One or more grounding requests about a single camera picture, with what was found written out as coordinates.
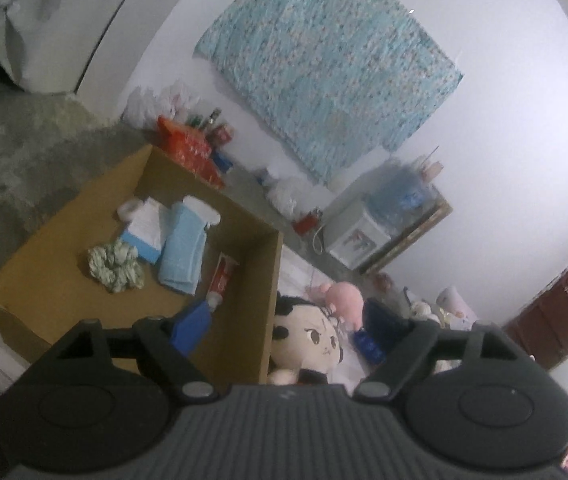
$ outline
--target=brown cabinet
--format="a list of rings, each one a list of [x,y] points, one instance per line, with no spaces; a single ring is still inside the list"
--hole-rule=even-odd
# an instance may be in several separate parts
[[[504,330],[549,369],[568,354],[568,271]]]

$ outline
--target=plush toy eye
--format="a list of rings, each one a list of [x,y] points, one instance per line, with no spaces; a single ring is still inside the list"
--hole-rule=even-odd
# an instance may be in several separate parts
[[[311,341],[318,345],[320,344],[320,333],[317,332],[317,330],[315,330],[314,328],[307,328],[305,329],[306,333],[308,334],[308,337],[311,338]]]

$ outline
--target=black and white plush toy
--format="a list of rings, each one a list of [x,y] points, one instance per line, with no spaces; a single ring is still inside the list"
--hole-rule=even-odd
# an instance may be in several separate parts
[[[343,351],[335,327],[317,305],[277,294],[270,384],[326,383]]]

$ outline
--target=green scrunchie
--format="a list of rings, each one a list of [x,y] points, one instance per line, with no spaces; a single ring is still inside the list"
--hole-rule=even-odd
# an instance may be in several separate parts
[[[110,292],[126,287],[144,286],[144,269],[137,261],[137,247],[117,239],[112,244],[93,247],[88,251],[90,275]]]

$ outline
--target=teal floral curtain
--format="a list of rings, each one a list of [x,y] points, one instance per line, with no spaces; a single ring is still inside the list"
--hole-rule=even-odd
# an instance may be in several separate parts
[[[398,0],[235,0],[195,50],[320,182],[394,152],[462,79]]]

